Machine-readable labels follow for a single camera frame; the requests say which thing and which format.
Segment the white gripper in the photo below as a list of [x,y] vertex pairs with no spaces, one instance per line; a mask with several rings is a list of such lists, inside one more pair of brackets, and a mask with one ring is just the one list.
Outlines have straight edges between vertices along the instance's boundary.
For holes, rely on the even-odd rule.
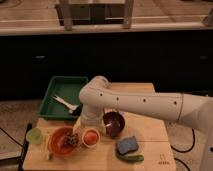
[[100,126],[102,124],[103,111],[101,109],[83,108],[80,116],[84,126]]

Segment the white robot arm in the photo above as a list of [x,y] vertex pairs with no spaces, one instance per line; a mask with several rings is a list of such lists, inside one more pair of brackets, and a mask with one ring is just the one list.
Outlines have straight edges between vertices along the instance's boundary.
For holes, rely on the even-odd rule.
[[206,134],[200,171],[213,171],[213,97],[184,93],[128,92],[112,90],[104,76],[96,76],[79,92],[83,104],[81,123],[99,125],[103,109],[176,122]]

